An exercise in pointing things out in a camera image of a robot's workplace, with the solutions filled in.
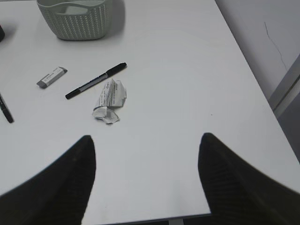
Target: white wall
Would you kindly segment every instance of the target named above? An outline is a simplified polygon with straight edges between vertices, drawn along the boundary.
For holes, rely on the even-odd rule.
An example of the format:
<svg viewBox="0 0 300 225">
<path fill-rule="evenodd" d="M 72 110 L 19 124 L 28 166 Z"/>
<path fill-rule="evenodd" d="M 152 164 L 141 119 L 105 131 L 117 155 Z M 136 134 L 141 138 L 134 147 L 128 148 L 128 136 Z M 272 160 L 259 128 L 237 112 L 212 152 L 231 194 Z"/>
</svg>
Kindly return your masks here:
<svg viewBox="0 0 300 225">
<path fill-rule="evenodd" d="M 300 53 L 300 0 L 216 0 L 267 99 Z"/>
</svg>

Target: pen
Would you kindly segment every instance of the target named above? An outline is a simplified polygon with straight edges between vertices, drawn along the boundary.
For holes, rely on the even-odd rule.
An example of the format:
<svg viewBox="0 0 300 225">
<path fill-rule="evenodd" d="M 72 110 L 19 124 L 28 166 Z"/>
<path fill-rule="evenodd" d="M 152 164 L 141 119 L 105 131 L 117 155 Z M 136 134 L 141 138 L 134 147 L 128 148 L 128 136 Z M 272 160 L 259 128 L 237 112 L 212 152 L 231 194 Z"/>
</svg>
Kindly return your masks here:
<svg viewBox="0 0 300 225">
<path fill-rule="evenodd" d="M 119 65 L 107 70 L 105 73 L 103 73 L 102 75 L 96 77 L 95 79 L 91 80 L 90 82 L 87 82 L 86 84 L 84 84 L 83 86 L 75 89 L 74 91 L 68 93 L 66 95 L 67 99 L 73 98 L 76 95 L 80 94 L 81 92 L 87 90 L 88 88 L 96 85 L 97 83 L 107 79 L 108 77 L 120 72 L 121 70 L 123 70 L 125 67 L 127 66 L 127 64 L 125 62 L 120 63 Z"/>
<path fill-rule="evenodd" d="M 9 110 L 8 110 L 8 108 L 7 108 L 7 106 L 6 106 L 5 102 L 4 102 L 3 97 L 1 96 L 1 94 L 0 94 L 0 108 L 1 108 L 1 110 L 3 112 L 3 114 L 5 115 L 6 119 L 8 120 L 8 122 L 9 123 L 14 122 L 14 119 L 11 116 L 11 114 L 10 114 L 10 112 L 9 112 Z"/>
</svg>

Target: black object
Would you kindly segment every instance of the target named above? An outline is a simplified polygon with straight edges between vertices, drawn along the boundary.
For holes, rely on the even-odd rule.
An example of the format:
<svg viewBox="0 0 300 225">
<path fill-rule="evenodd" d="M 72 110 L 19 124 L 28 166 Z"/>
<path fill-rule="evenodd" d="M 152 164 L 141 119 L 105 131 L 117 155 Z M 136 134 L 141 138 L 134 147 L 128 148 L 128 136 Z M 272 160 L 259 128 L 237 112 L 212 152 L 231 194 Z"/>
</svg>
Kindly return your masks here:
<svg viewBox="0 0 300 225">
<path fill-rule="evenodd" d="M 202 137 L 198 170 L 211 224 L 300 224 L 300 195 L 259 172 L 212 134 Z"/>
<path fill-rule="evenodd" d="M 121 70 L 123 70 L 125 67 L 127 66 L 127 64 L 125 62 L 120 63 L 119 65 L 115 66 L 114 68 L 111 68 L 109 70 L 107 70 L 104 74 L 96 77 L 95 79 L 91 80 L 90 82 L 84 84 L 83 86 L 75 89 L 74 91 L 68 93 L 66 95 L 67 99 L 73 98 L 76 95 L 80 94 L 81 92 L 87 90 L 88 88 L 96 85 L 97 83 L 100 83 L 101 81 L 107 79 L 108 77 L 115 75 L 116 73 L 120 72 Z"/>
<path fill-rule="evenodd" d="M 0 94 L 0 108 L 1 108 L 1 110 L 2 110 L 2 112 L 3 112 L 3 114 L 4 114 L 4 116 L 5 116 L 6 119 L 8 120 L 8 122 L 9 122 L 9 123 L 14 122 L 14 119 L 13 119 L 13 117 L 11 116 L 10 111 L 8 110 L 8 108 L 7 108 L 7 106 L 6 106 L 5 102 L 4 102 L 4 99 L 3 99 L 3 97 L 1 96 L 1 94 Z"/>
<path fill-rule="evenodd" d="M 93 140 L 84 136 L 42 172 L 0 196 L 0 224 L 80 225 L 95 171 Z"/>
<path fill-rule="evenodd" d="M 4 33 L 4 30 L 2 29 L 2 27 L 0 25 L 0 41 L 2 41 L 4 37 L 5 37 L 5 33 Z"/>
</svg>

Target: basket handle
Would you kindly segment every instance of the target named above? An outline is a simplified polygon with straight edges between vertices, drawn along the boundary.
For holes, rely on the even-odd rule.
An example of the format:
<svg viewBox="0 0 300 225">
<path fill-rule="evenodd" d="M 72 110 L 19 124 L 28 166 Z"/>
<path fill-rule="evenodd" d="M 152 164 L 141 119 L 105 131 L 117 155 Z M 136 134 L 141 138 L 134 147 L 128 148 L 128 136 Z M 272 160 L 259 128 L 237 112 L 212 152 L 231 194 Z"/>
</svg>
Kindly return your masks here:
<svg viewBox="0 0 300 225">
<path fill-rule="evenodd" d="M 49 10 L 54 9 L 54 8 L 66 7 L 66 6 L 74 6 L 74 7 L 79 7 L 79 8 L 86 8 L 88 11 L 86 13 L 84 13 L 84 14 L 88 14 L 88 12 L 90 11 L 90 9 L 99 7 L 104 2 L 105 1 L 103 1 L 103 2 L 101 2 L 99 4 L 97 4 L 97 5 L 94 5 L 94 6 L 86 6 L 86 5 L 82 5 L 82 4 L 78 4 L 78 3 L 74 3 L 74 2 L 62 2 L 62 3 L 58 3 L 58 4 L 55 4 L 55 5 L 52 5 L 52 6 L 43 6 L 43 5 L 41 5 L 41 6 L 43 8 L 47 8 Z"/>
</svg>

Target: woven basket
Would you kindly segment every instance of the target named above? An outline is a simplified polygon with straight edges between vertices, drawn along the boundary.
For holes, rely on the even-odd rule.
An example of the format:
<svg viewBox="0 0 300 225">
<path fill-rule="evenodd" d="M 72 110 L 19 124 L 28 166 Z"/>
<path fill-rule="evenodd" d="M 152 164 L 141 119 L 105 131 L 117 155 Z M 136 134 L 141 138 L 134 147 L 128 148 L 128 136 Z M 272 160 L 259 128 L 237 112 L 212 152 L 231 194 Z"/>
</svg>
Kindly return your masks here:
<svg viewBox="0 0 300 225">
<path fill-rule="evenodd" d="M 103 37 L 112 20 L 112 0 L 37 0 L 52 32 L 64 40 Z"/>
</svg>

